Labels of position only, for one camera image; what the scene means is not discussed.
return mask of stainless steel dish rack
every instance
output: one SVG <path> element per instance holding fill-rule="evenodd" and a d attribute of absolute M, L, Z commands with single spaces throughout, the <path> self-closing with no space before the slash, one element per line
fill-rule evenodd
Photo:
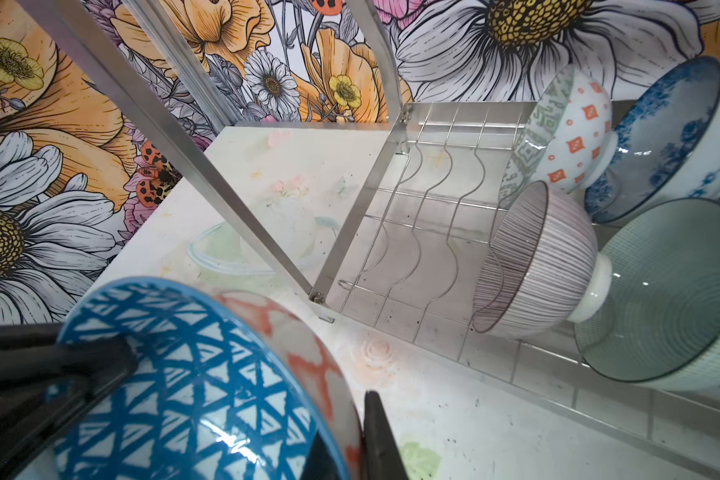
<path fill-rule="evenodd" d="M 316 281 L 310 282 L 79 0 L 19 3 L 305 300 L 458 362 L 491 385 L 552 412 L 720 478 L 718 392 L 676 395 L 602 378 L 582 361 L 567 324 L 523 341 L 470 328 L 474 286 L 503 214 L 497 207 L 500 179 L 533 104 L 401 105 L 394 95 L 394 56 L 371 0 L 347 0 L 376 53 L 392 127 Z M 129 4 L 140 7 L 140 22 L 149 24 L 145 30 L 158 37 L 156 44 L 176 51 L 170 59 L 184 72 L 192 96 L 213 108 L 220 125 L 231 125 L 239 115 L 216 102 L 218 92 L 162 8 L 154 0 Z M 614 105 L 614 121 L 625 106 Z M 615 230 L 596 231 L 602 245 Z"/>

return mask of bowl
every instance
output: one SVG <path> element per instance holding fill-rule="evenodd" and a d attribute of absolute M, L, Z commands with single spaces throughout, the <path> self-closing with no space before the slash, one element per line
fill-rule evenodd
<path fill-rule="evenodd" d="M 135 277 L 73 309 L 59 344 L 124 336 L 139 366 L 56 445 L 61 478 L 314 478 L 318 467 L 360 479 L 357 413 L 326 347 L 265 297 L 217 299 Z"/>
<path fill-rule="evenodd" d="M 616 153 L 585 193 L 593 221 L 624 225 L 668 200 L 720 197 L 720 61 L 697 57 L 667 72 L 615 132 Z"/>
<path fill-rule="evenodd" d="M 528 184 L 543 180 L 566 194 L 589 187 L 616 149 L 610 97 L 572 64 L 563 67 L 530 113 L 515 141 L 499 189 L 509 207 Z"/>
<path fill-rule="evenodd" d="M 599 374 L 666 390 L 720 386 L 720 205 L 680 199 L 638 216 L 603 248 L 610 292 L 574 326 Z"/>
<path fill-rule="evenodd" d="M 473 298 L 478 332 L 519 338 L 593 315 L 610 284 L 588 216 L 545 182 L 523 189 L 490 239 Z"/>

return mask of daisy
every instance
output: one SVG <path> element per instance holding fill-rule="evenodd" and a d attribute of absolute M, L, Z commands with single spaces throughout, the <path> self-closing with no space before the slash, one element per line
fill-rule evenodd
<path fill-rule="evenodd" d="M 696 16 L 663 0 L 443 0 L 399 40 L 417 101 L 535 100 L 568 63 L 637 98 L 702 50 Z"/>
<path fill-rule="evenodd" d="M 248 57 L 245 70 L 246 81 L 261 105 L 280 115 L 298 111 L 296 80 L 284 63 L 259 49 Z"/>
<path fill-rule="evenodd" d="M 0 324 L 60 322 L 93 283 L 88 274 L 106 260 L 114 237 L 93 227 L 114 204 L 84 191 L 78 174 L 60 194 L 37 203 L 61 172 L 62 155 L 13 132 L 0 143 Z M 16 206 L 34 203 L 15 214 Z"/>

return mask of white countertop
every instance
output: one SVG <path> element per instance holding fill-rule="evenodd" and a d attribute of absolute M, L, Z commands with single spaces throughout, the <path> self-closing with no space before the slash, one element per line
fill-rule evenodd
<path fill-rule="evenodd" d="M 214 163 L 229 166 L 246 156 L 236 146 L 240 138 L 248 136 L 245 141 L 257 144 L 259 140 L 250 139 L 251 131 L 241 130 L 225 129 L 206 151 Z M 293 129 L 282 136 L 299 136 L 304 131 L 308 130 Z M 336 133 L 323 130 L 325 135 Z M 374 142 L 380 148 L 384 136 L 374 132 L 367 137 L 368 150 L 378 151 Z M 298 156 L 292 150 L 288 161 L 301 161 Z M 232 186 L 237 190 L 241 182 L 248 183 L 253 192 L 253 182 L 259 177 L 256 172 L 265 172 L 248 159 L 240 162 L 251 172 L 244 178 L 237 174 Z M 268 168 L 277 171 L 276 166 Z M 239 169 L 222 173 L 227 178 L 234 175 L 233 170 Z M 93 288 L 127 276 L 159 276 L 202 290 L 224 287 L 224 277 L 209 276 L 186 255 L 188 243 L 220 221 L 213 208 L 182 180 Z M 337 316 L 334 323 L 320 320 L 283 283 L 260 287 L 324 341 L 345 373 L 360 415 L 364 392 L 379 392 L 407 464 L 419 465 L 416 472 L 421 478 L 702 478 L 512 396 L 491 386 L 475 370 L 360 322 L 344 316 Z"/>

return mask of wall mural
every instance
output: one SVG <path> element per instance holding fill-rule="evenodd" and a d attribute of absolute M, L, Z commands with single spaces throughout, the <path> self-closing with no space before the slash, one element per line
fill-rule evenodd
<path fill-rule="evenodd" d="M 201 148 L 218 132 L 120 0 L 81 0 Z M 379 122 L 343 0 L 161 0 L 245 120 Z M 720 58 L 720 0 L 374 0 L 405 101 L 533 100 L 575 63 L 636 98 Z M 0 324 L 61 321 L 181 178 L 14 0 L 0 0 Z"/>

